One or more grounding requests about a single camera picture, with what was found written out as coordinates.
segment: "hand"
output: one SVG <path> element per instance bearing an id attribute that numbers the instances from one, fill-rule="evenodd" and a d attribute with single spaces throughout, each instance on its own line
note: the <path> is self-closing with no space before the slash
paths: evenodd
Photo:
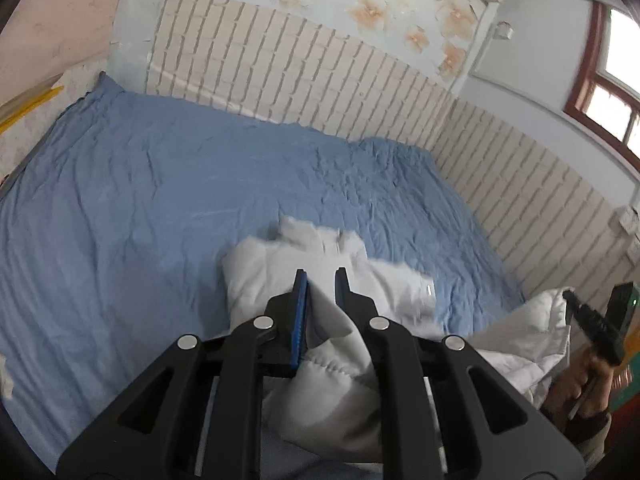
<path id="1" fill-rule="evenodd" d="M 584 399 L 578 414 L 583 418 L 591 418 L 607 409 L 613 382 L 613 367 L 598 357 L 593 349 L 587 348 L 554 381 L 543 404 L 561 431 L 566 428 L 568 413 L 575 400 L 582 394 L 589 378 L 594 378 L 596 383 L 589 396 Z"/>

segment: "wrinkled fabric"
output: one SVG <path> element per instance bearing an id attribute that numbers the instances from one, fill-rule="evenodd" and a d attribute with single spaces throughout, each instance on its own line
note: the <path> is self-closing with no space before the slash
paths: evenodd
<path id="1" fill-rule="evenodd" d="M 441 340 L 431 291 L 438 284 L 404 264 L 367 257 L 356 233 L 282 218 L 276 240 L 249 237 L 223 261 L 231 327 L 264 312 L 269 298 L 291 290 L 297 269 L 308 275 L 309 350 L 291 380 L 271 381 L 262 415 L 284 440 L 343 462 L 381 462 L 380 397 L 360 332 L 335 301 L 335 271 L 370 297 L 380 316 L 422 338 Z M 568 355 L 562 290 L 549 290 L 468 341 L 521 394 Z"/>
<path id="2" fill-rule="evenodd" d="M 370 257 L 431 276 L 449 332 L 522 303 L 429 153 L 125 92 L 106 76 L 4 190 L 5 406 L 50 467 L 180 335 L 228 330 L 222 257 L 273 237 L 282 214 L 353 230 Z"/>

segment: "black gripper frame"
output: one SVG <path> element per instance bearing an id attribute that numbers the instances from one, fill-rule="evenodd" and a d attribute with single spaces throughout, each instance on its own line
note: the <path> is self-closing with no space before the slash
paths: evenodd
<path id="1" fill-rule="evenodd" d="M 584 478 L 577 449 L 462 338 L 421 339 L 379 317 L 371 298 L 350 291 L 344 268 L 335 275 L 335 297 L 360 330 L 378 376 L 385 479 Z"/>
<path id="2" fill-rule="evenodd" d="M 242 323 L 226 337 L 178 339 L 71 443 L 60 457 L 56 477 L 260 478 L 262 378 L 296 374 L 306 351 L 310 302 L 306 273 L 298 270 L 293 290 L 271 298 L 264 316 Z M 204 457 L 198 464 L 216 377 Z"/>

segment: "wall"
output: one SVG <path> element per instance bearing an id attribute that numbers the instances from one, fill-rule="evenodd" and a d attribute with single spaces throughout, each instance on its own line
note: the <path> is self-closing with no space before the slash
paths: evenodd
<path id="1" fill-rule="evenodd" d="M 611 155 L 603 142 L 588 136 L 568 118 L 474 77 L 467 79 L 460 98 L 500 117 L 551 150 L 613 207 L 628 205 L 633 200 L 638 180 L 632 171 Z"/>
<path id="2" fill-rule="evenodd" d="M 497 20 L 510 41 L 491 40 L 460 97 L 540 142 L 614 207 L 633 202 L 640 175 L 564 108 L 590 18 L 585 0 L 505 0 Z"/>
<path id="3" fill-rule="evenodd" d="M 578 72 L 591 19 L 587 0 L 505 0 L 496 21 L 514 29 L 493 40 L 476 73 L 562 110 Z"/>
<path id="4" fill-rule="evenodd" d="M 0 34 L 0 105 L 78 62 L 105 57 L 118 0 L 21 0 Z"/>
<path id="5" fill-rule="evenodd" d="M 165 0 L 122 0 L 114 24 L 110 75 L 144 91 L 146 67 Z M 475 56 L 495 6 L 481 0 L 235 0 L 267 7 L 359 38 L 419 70 L 439 85 L 459 89 L 465 57 Z"/>
<path id="6" fill-rule="evenodd" d="M 351 140 L 430 149 L 454 101 L 361 39 L 233 0 L 166 0 L 146 92 Z"/>
<path id="7" fill-rule="evenodd" d="M 432 153 L 527 296 L 574 286 L 603 309 L 613 286 L 640 279 L 608 201 L 508 122 L 459 100 Z"/>

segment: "window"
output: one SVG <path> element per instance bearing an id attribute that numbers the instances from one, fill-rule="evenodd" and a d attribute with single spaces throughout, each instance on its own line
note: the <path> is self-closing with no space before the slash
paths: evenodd
<path id="1" fill-rule="evenodd" d="M 594 2 L 580 72 L 565 113 L 640 171 L 640 26 Z"/>

